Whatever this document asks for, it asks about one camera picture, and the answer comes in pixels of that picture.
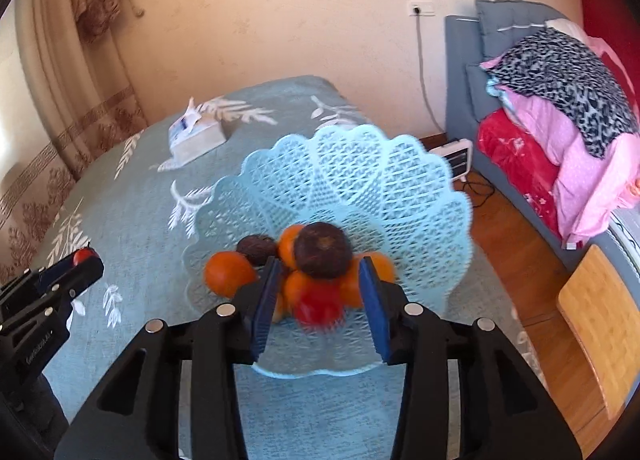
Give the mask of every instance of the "wall socket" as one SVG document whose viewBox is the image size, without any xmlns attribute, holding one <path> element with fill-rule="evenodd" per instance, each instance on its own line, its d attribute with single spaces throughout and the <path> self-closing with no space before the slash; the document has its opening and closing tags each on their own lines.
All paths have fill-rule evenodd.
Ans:
<svg viewBox="0 0 640 460">
<path fill-rule="evenodd" d="M 436 10 L 433 7 L 433 2 L 428 0 L 409 0 L 406 4 L 406 10 L 409 16 L 415 16 L 414 8 L 420 9 L 419 16 L 435 16 Z"/>
</svg>

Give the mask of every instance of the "metal rivet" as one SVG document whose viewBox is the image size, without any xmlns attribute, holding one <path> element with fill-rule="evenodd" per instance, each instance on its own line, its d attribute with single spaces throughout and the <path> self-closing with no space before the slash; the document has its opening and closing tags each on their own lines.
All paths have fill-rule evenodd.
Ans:
<svg viewBox="0 0 640 460">
<path fill-rule="evenodd" d="M 417 303 L 407 303 L 404 306 L 404 311 L 408 313 L 408 315 L 420 315 L 424 312 L 424 308 L 422 305 Z"/>
<path fill-rule="evenodd" d="M 236 307 L 233 306 L 231 303 L 224 303 L 222 305 L 219 305 L 218 308 L 216 309 L 216 314 L 218 314 L 220 317 L 228 317 L 235 313 L 236 313 Z"/>
<path fill-rule="evenodd" d="M 488 317 L 481 317 L 478 319 L 478 328 L 485 332 L 491 332 L 495 328 L 495 323 Z"/>
<path fill-rule="evenodd" d="M 150 334 L 155 334 L 156 332 L 161 331 L 163 327 L 164 321 L 161 319 L 152 319 L 146 323 L 145 330 Z"/>
</svg>

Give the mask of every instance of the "leopard print fabric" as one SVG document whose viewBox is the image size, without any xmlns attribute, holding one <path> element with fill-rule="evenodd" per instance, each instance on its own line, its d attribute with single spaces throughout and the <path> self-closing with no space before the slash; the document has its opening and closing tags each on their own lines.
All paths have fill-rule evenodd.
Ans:
<svg viewBox="0 0 640 460">
<path fill-rule="evenodd" d="M 576 125 L 587 152 L 604 158 L 638 120 L 609 69 L 586 45 L 543 28 L 508 50 L 489 74 L 517 94 L 551 101 Z"/>
</svg>

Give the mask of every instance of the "black cable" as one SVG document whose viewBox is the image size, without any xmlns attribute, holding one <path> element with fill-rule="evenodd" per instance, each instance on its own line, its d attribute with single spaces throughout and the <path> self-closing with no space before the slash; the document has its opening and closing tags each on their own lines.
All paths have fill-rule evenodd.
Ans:
<svg viewBox="0 0 640 460">
<path fill-rule="evenodd" d="M 473 199 L 471 200 L 471 204 L 472 204 L 474 209 L 478 209 L 478 208 L 482 207 L 486 203 L 486 201 L 489 198 L 491 198 L 491 196 L 493 196 L 494 193 L 495 193 L 495 186 L 491 182 L 489 182 L 487 179 L 485 179 L 484 176 L 482 176 L 482 178 L 486 181 L 486 183 L 472 182 L 471 180 L 468 180 L 468 181 L 465 182 L 465 185 L 462 186 L 462 191 L 464 191 L 468 187 L 469 189 L 471 189 L 471 191 L 475 195 L 478 195 L 479 197 L 482 198 L 482 202 L 480 202 L 479 204 L 474 204 Z M 490 191 L 488 193 L 482 193 L 482 192 L 474 189 L 475 185 L 481 186 L 481 187 L 487 187 L 487 188 L 489 188 Z"/>
<path fill-rule="evenodd" d="M 422 98 L 424 99 L 424 105 L 427 107 L 427 112 L 431 117 L 432 122 L 436 125 L 436 127 L 440 130 L 441 133 L 444 133 L 442 127 L 438 124 L 436 117 L 433 115 L 433 110 L 431 109 L 431 105 L 429 104 L 429 98 L 427 97 L 427 87 L 424 84 L 424 58 L 422 56 L 422 31 L 420 29 L 420 9 L 418 7 L 414 8 L 415 13 L 415 27 L 417 31 L 418 37 L 418 64 L 420 67 L 420 87 L 422 88 Z"/>
</svg>

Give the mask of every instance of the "fruit basket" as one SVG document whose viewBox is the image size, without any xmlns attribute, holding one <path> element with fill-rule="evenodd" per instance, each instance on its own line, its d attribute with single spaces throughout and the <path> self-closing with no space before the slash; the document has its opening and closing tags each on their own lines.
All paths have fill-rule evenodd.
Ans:
<svg viewBox="0 0 640 460">
<path fill-rule="evenodd" d="M 188 303 L 201 315 L 225 300 L 203 283 L 213 253 L 235 249 L 248 234 L 278 238 L 291 224 L 315 221 L 342 228 L 354 252 L 386 254 L 408 299 L 440 315 L 472 257 L 471 205 L 453 191 L 445 160 L 411 136 L 331 126 L 311 139 L 284 136 L 247 156 L 240 175 L 216 183 L 196 214 L 197 241 L 182 257 Z M 329 332 L 293 319 L 272 325 L 254 369 L 277 378 L 347 376 L 379 364 L 364 310 L 349 310 Z"/>
</svg>

